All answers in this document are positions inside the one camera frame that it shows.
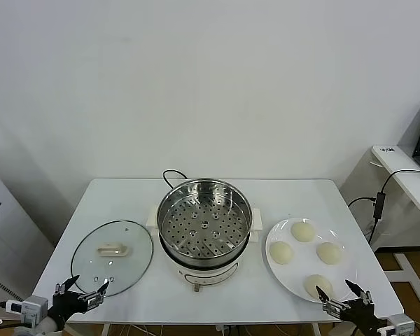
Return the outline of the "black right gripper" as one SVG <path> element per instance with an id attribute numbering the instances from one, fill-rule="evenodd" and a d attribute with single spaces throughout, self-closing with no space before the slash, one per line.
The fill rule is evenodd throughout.
<path id="1" fill-rule="evenodd" d="M 360 331 L 378 331 L 386 327 L 387 320 L 375 316 L 375 304 L 372 302 L 370 291 L 364 291 L 348 279 L 345 283 L 358 299 L 344 302 L 331 300 L 319 286 L 315 286 L 323 311 L 332 317 L 339 317 L 342 321 L 352 322 Z"/>

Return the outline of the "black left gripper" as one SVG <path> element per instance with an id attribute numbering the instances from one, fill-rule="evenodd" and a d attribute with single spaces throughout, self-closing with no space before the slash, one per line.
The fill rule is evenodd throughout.
<path id="1" fill-rule="evenodd" d="M 55 293 L 52 296 L 52 307 L 48 310 L 48 317 L 57 326 L 64 326 L 74 314 L 84 314 L 88 309 L 94 309 L 104 301 L 109 286 L 108 279 L 96 291 L 81 294 L 69 290 L 79 277 L 79 275 L 76 275 L 68 278 L 63 283 L 56 284 Z"/>

